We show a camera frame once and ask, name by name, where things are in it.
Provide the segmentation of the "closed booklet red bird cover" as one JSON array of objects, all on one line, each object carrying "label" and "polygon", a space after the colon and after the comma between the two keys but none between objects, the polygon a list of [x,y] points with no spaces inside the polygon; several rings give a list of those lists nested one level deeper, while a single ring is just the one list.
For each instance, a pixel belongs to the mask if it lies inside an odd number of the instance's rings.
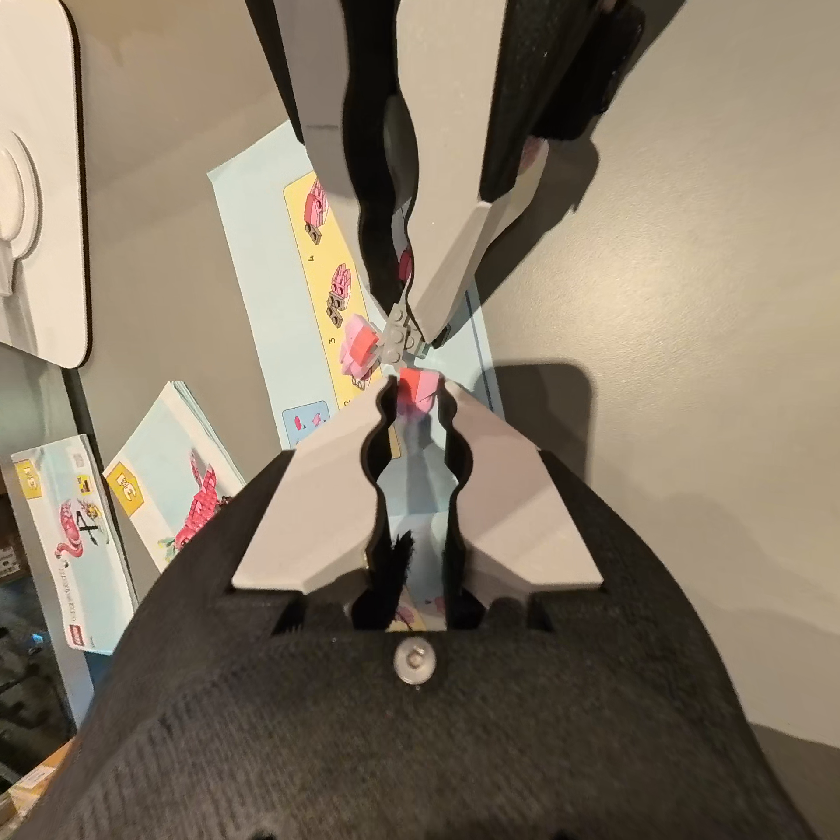
[{"label": "closed booklet red bird cover", "polygon": [[183,381],[165,385],[103,476],[160,573],[246,484]]}]

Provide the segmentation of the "open light blue instruction booklet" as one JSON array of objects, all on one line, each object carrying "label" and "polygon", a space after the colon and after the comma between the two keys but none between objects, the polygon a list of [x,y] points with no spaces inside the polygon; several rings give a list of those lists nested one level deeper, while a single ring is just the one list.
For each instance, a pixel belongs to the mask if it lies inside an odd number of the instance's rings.
[{"label": "open light blue instruction booklet", "polygon": [[[212,170],[209,180],[259,358],[281,451],[293,452],[336,413],[382,378],[341,371],[340,345],[350,316],[383,329],[384,317],[357,277],[353,258],[320,197],[305,147],[283,123]],[[389,630],[446,627],[442,552],[455,478],[444,462],[445,430],[436,402],[425,419],[397,418],[392,459],[380,476],[392,542],[412,553]]]}]

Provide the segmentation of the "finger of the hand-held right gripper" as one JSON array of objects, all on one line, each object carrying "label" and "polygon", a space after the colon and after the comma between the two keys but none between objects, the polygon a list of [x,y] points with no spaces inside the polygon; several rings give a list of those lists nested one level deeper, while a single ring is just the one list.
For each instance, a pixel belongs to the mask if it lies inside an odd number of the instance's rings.
[{"label": "finger of the hand-held right gripper", "polygon": [[406,302],[428,343],[452,319],[509,215],[509,195],[480,197],[506,8],[505,1],[405,1],[395,16],[397,79],[418,162]]},{"label": "finger of the hand-held right gripper", "polygon": [[302,142],[381,310],[403,291],[392,234],[396,184],[385,150],[386,111],[396,95],[395,17],[390,1],[277,4]]}]

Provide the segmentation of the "closed booklet flamingo cover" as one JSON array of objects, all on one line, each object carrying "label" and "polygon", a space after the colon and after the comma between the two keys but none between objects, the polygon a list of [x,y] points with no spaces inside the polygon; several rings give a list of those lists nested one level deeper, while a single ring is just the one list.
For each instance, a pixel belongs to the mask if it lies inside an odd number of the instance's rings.
[{"label": "closed booklet flamingo cover", "polygon": [[71,648],[111,656],[137,609],[123,546],[88,436],[12,455]]}]

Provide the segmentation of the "orange toy set box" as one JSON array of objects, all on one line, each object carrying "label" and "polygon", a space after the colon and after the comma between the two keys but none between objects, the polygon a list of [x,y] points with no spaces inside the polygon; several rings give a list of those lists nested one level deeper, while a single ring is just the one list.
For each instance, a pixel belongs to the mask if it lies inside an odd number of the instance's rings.
[{"label": "orange toy set box", "polygon": [[49,787],[50,782],[67,755],[72,751],[78,736],[71,738],[53,752],[1,796],[1,838],[12,838],[28,813]]}]

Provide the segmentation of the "pink red brick wing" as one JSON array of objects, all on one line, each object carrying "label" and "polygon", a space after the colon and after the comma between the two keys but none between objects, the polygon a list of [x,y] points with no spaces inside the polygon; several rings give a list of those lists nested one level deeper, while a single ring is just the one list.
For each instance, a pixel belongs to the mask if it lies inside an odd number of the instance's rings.
[{"label": "pink red brick wing", "polygon": [[397,380],[397,414],[406,421],[427,416],[434,407],[440,374],[402,367]]},{"label": "pink red brick wing", "polygon": [[339,349],[341,373],[351,384],[365,390],[379,364],[381,336],[360,314],[351,315],[344,323],[343,341]]}]

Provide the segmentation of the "person's right hand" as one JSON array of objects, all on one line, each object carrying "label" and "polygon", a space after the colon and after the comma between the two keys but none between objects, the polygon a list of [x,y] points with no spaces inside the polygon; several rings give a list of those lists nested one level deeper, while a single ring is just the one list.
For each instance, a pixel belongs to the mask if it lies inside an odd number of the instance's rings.
[{"label": "person's right hand", "polygon": [[538,184],[549,151],[549,141],[533,135],[528,136],[521,153],[518,182],[527,185]]}]

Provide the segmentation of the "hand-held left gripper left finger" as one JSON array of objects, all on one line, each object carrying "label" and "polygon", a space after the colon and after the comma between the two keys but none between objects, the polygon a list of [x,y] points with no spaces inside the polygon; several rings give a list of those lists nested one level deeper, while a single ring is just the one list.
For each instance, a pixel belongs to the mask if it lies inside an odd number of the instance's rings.
[{"label": "hand-held left gripper left finger", "polygon": [[408,557],[378,484],[392,461],[397,381],[377,380],[289,453],[233,575],[236,594],[394,611]]}]

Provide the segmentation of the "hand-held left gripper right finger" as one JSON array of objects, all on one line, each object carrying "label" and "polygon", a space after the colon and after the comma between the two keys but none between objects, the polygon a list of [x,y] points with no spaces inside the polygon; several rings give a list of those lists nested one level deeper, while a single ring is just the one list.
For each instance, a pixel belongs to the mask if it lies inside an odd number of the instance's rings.
[{"label": "hand-held left gripper right finger", "polygon": [[445,619],[498,599],[603,584],[539,447],[454,382],[441,385],[444,462],[456,478],[443,552]]}]

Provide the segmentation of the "grey desk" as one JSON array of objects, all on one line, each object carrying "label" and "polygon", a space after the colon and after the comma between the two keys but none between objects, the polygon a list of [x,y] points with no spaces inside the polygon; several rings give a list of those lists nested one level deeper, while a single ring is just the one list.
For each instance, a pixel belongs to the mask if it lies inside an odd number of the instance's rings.
[{"label": "grey desk", "polygon": [[[242,2],[67,2],[110,461],[164,383],[280,451],[207,177],[285,120]],[[664,561],[752,723],[838,748],[838,2],[641,2],[478,289],[511,420]]]}]

